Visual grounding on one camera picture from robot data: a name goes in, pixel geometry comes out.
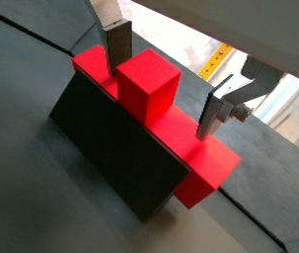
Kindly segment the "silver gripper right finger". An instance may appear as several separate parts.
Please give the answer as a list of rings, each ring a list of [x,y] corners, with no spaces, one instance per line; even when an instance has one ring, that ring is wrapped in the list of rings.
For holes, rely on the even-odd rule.
[[[251,114],[245,102],[268,95],[275,89],[284,72],[247,56],[239,74],[229,74],[208,93],[199,118],[196,137],[204,140],[229,117],[244,121]]]

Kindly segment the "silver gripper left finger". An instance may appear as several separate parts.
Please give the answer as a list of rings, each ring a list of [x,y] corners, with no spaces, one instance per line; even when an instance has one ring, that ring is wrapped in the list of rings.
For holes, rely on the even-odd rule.
[[[109,73],[132,57],[132,22],[123,17],[117,0],[88,0],[98,19]]]

